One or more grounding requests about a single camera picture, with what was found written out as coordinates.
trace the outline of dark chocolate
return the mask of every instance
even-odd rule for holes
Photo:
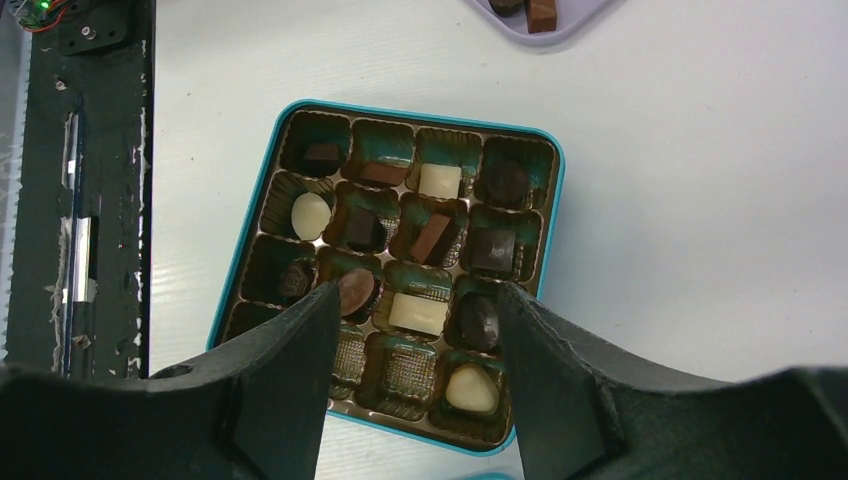
[[[374,274],[364,268],[354,268],[339,279],[341,316],[356,313],[368,303],[374,293]]]
[[[556,30],[556,0],[527,0],[527,31],[530,33]]]
[[[434,213],[421,229],[409,254],[416,262],[430,266],[439,266],[453,246],[459,228],[447,215]]]
[[[304,262],[294,262],[286,268],[280,280],[280,295],[295,300],[300,300],[312,286],[312,267]]]
[[[300,168],[312,177],[328,177],[342,164],[341,148],[335,143],[313,143],[306,149]]]
[[[347,246],[358,252],[376,252],[386,244],[386,229],[373,212],[355,207],[345,230]]]
[[[359,180],[378,187],[396,187],[406,178],[407,167],[380,162],[367,162],[359,172]]]
[[[499,17],[511,17],[524,8],[524,0],[489,0],[489,6]]]
[[[512,271],[515,232],[477,228],[471,239],[471,268],[498,272]]]
[[[483,181],[489,203],[498,207],[521,207],[522,201],[530,193],[527,170],[512,159],[502,158],[487,163],[483,167]]]
[[[475,350],[487,351],[501,341],[498,311],[485,295],[466,293],[459,300],[457,324],[462,338]]]

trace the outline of white table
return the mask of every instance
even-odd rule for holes
[[[741,380],[848,363],[848,5],[622,0],[568,45],[458,0],[172,0],[157,18],[152,368],[204,350],[274,119],[314,97],[531,125],[567,155],[547,295]],[[328,418],[319,478],[520,475]]]

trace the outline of turquoise tin box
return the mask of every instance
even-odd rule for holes
[[[296,102],[274,127],[209,348],[315,285],[365,278],[367,292],[342,294],[329,411],[496,453],[515,436],[509,379],[500,345],[460,321],[486,309],[462,303],[493,302],[505,281],[542,293],[564,175],[562,148],[533,128]]]

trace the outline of white chocolate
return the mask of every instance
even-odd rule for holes
[[[456,198],[459,196],[459,181],[462,169],[447,165],[421,165],[421,183],[418,193],[438,198]]]
[[[466,412],[491,415],[498,409],[498,387],[483,367],[474,363],[454,370],[445,390],[445,399]]]
[[[389,325],[439,336],[447,316],[447,303],[396,293],[389,313]]]
[[[330,223],[330,207],[320,195],[307,192],[292,205],[292,228],[301,240],[315,240]]]

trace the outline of chocolate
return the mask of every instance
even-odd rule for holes
[[[483,167],[483,181],[489,203],[498,207],[517,208],[530,193],[530,178],[519,162],[502,158]]]
[[[500,343],[498,310],[485,295],[473,292],[463,295],[457,317],[459,333],[475,350],[491,350]]]
[[[301,240],[312,241],[330,223],[330,206],[317,193],[306,192],[292,205],[292,230]]]
[[[527,0],[528,32],[553,32],[556,19],[556,0]]]
[[[466,412],[491,415],[498,410],[500,393],[483,367],[466,363],[451,374],[445,389],[445,400]]]
[[[345,230],[347,246],[358,252],[382,250],[386,244],[386,229],[373,212],[356,207],[350,213]]]
[[[306,148],[300,168],[312,177],[328,177],[342,164],[341,148],[335,143],[313,143]]]
[[[462,169],[449,165],[421,165],[418,193],[437,198],[456,198],[462,182]]]
[[[459,227],[452,218],[434,213],[409,249],[409,255],[418,263],[439,266],[453,246],[458,233]]]
[[[341,316],[352,315],[364,307],[374,293],[374,274],[364,268],[354,268],[339,279]]]
[[[389,312],[389,325],[438,337],[447,314],[445,302],[396,293]]]
[[[473,232],[471,242],[471,268],[498,272],[512,271],[515,232],[477,228]]]
[[[524,7],[524,0],[489,0],[489,6],[499,17],[511,17]]]
[[[309,287],[312,286],[312,279],[312,267],[306,265],[305,262],[294,262],[286,268],[280,280],[278,291],[280,295],[286,298],[300,300],[309,293]]]
[[[359,172],[359,180],[367,185],[378,187],[396,187],[406,178],[406,167],[388,163],[366,162]]]

